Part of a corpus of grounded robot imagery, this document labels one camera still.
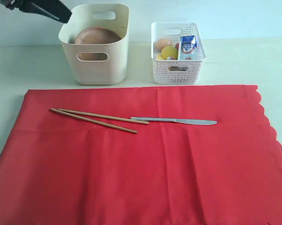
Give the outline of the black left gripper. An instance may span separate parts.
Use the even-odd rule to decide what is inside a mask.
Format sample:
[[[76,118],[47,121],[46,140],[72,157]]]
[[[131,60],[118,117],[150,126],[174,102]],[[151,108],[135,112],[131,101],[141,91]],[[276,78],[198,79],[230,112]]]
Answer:
[[[0,0],[0,4],[10,10],[18,8],[22,12],[43,15],[61,23],[68,23],[72,15],[72,11],[60,0],[44,0],[42,7],[35,0]]]

